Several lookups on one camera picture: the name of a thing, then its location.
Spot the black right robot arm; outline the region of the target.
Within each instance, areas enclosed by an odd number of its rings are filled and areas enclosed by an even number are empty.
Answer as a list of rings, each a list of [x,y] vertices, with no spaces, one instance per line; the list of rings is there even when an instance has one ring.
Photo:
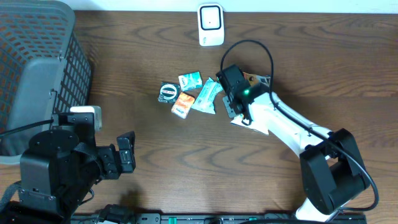
[[[232,65],[216,75],[232,123],[263,134],[273,133],[300,159],[307,196],[295,212],[299,220],[330,222],[370,186],[354,136],[331,131],[288,107],[269,86],[251,85]]]

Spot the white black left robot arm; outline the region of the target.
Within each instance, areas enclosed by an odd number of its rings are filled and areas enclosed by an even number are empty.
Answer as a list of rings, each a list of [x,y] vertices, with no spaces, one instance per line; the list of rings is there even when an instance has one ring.
[[[134,132],[97,146],[94,113],[53,114],[49,124],[21,156],[21,180],[1,199],[1,223],[70,223],[95,184],[136,168]]]

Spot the teal white snack packet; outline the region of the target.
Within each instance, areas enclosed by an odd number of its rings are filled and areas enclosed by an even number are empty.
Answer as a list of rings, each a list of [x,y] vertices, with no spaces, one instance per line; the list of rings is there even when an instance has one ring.
[[[203,113],[215,114],[216,112],[213,102],[217,94],[222,90],[223,87],[221,84],[209,77],[192,105],[192,109]]]

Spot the small teal candy box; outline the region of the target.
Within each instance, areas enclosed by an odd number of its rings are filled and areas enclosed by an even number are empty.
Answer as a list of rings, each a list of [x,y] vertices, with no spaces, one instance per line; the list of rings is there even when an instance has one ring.
[[[200,72],[193,72],[184,75],[179,75],[178,80],[180,83],[180,89],[182,91],[194,90],[197,88],[201,88],[203,86]]]

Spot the small orange candy box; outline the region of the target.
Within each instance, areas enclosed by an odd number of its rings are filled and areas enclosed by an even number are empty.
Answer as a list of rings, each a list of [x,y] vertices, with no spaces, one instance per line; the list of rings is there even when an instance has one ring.
[[[195,98],[184,92],[179,94],[176,102],[172,106],[171,112],[178,117],[185,119],[190,111],[190,108],[195,102]]]

